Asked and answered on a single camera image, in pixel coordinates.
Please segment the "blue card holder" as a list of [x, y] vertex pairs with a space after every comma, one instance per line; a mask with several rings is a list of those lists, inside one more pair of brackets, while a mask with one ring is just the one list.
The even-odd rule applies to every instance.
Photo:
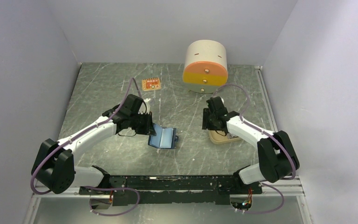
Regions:
[[179, 141], [177, 135], [177, 128], [162, 127], [158, 124], [153, 124], [156, 132], [155, 135], [150, 135], [148, 145], [157, 149], [174, 149], [176, 143]]

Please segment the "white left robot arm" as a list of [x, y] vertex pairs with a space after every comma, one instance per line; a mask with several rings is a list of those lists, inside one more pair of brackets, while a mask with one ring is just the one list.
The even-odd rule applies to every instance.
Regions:
[[35, 180], [48, 188], [47, 192], [60, 194], [71, 187], [85, 187], [104, 194], [111, 188], [110, 174], [98, 166], [77, 167], [82, 155], [96, 144], [132, 129], [136, 134], [155, 135], [150, 102], [129, 94], [122, 103], [105, 111], [93, 123], [66, 138], [42, 142], [31, 170], [31, 188], [41, 194]]

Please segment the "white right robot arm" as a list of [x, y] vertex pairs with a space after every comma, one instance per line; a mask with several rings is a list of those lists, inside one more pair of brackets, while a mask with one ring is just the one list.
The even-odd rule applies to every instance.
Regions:
[[234, 135], [254, 146], [258, 163], [241, 168], [233, 180], [233, 188], [245, 193], [251, 183], [274, 183], [285, 177], [294, 178], [300, 167], [291, 140], [285, 131], [273, 132], [247, 121], [238, 112], [229, 112], [221, 97], [207, 100], [203, 110], [202, 128], [223, 135]]

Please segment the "beige card tray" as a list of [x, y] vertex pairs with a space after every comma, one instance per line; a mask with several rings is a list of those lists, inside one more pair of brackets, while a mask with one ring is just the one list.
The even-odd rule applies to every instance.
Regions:
[[242, 140], [238, 136], [231, 134], [231, 133], [225, 133], [224, 131], [209, 130], [208, 135], [209, 135], [211, 142], [216, 145], [221, 145], [221, 144], [226, 144], [226, 143], [231, 143], [231, 142]]

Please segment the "orange patterned card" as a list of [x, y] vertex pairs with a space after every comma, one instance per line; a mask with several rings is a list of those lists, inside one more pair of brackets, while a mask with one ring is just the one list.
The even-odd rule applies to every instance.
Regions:
[[158, 77], [142, 79], [141, 83], [143, 91], [155, 91], [161, 89], [161, 81]]

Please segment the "round pastel drawer cabinet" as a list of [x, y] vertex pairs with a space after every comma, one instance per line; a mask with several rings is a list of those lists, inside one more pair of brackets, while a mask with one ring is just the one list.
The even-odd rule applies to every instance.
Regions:
[[227, 80], [227, 54], [221, 43], [198, 40], [188, 46], [182, 74], [182, 81], [188, 90], [214, 93]]

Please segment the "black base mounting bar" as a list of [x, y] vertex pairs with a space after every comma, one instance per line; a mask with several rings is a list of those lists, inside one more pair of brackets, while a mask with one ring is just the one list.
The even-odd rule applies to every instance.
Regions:
[[235, 195], [261, 194], [258, 182], [246, 185], [235, 175], [112, 175], [97, 190], [81, 186], [78, 193], [112, 198], [113, 206], [168, 203], [230, 205]]

